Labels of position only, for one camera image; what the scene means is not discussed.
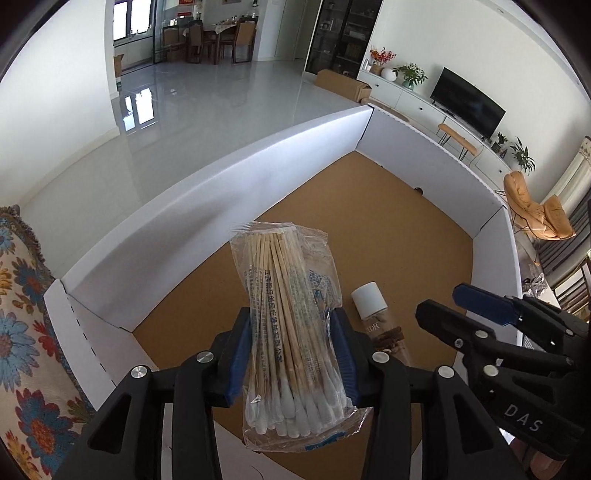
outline cardboard box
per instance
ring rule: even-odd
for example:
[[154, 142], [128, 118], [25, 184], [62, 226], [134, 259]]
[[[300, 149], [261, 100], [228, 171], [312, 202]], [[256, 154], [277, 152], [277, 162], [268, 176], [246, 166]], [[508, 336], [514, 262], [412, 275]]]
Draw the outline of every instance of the cardboard box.
[[172, 48], [166, 51], [166, 61], [179, 61], [184, 60], [185, 49], [184, 48]]
[[329, 92], [338, 93], [354, 102], [360, 102], [371, 95], [371, 87], [367, 83], [327, 69], [318, 72], [314, 85]]
[[115, 64], [115, 78], [121, 77], [121, 60], [123, 60], [123, 53], [113, 57], [113, 63]]

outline glass door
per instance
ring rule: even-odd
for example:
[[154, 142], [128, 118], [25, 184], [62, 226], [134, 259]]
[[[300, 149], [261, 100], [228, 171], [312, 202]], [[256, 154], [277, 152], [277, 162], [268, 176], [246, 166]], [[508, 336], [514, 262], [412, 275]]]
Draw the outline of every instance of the glass door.
[[349, 0], [324, 0], [312, 39], [306, 71], [317, 74], [332, 66]]
[[331, 69], [357, 78], [382, 0], [353, 0]]

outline cotton swab package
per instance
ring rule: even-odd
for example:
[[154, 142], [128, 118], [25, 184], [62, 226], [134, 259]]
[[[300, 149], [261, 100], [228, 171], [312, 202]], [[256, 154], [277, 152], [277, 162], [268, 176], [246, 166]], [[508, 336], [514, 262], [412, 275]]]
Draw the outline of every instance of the cotton swab package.
[[254, 222], [230, 244], [251, 308], [245, 444], [302, 452], [359, 431], [367, 409], [345, 395], [328, 330], [342, 297], [327, 235]]

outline orange armchair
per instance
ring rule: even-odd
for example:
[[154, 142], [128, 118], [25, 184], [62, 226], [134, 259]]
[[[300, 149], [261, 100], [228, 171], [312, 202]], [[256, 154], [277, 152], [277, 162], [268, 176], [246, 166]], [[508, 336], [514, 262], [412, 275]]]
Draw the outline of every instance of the orange armchair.
[[556, 195], [542, 205], [536, 203], [531, 199], [520, 171], [507, 174], [503, 186], [514, 223], [542, 240], [565, 240], [576, 235]]

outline brown cardboard floor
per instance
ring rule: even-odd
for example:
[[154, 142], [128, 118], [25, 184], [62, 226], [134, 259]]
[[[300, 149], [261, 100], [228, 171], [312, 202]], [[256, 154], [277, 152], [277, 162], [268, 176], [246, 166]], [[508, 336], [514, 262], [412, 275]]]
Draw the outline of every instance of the brown cardboard floor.
[[[259, 220], [294, 222], [328, 233], [343, 306], [355, 329], [361, 330], [361, 321], [350, 293], [376, 281], [402, 325], [415, 366], [434, 369], [453, 363], [454, 351], [418, 327], [414, 310], [425, 299], [454, 306], [453, 287], [472, 276], [472, 240], [410, 186], [353, 152]], [[231, 329], [240, 307], [247, 305], [226, 244], [168, 294], [134, 335], [158, 367], [173, 367], [207, 349], [217, 333]], [[214, 417], [242, 438], [242, 399], [230, 409], [217, 408]], [[312, 452], [268, 456], [307, 480], [357, 480], [368, 427]], [[413, 415], [415, 445], [419, 438], [419, 415]]]

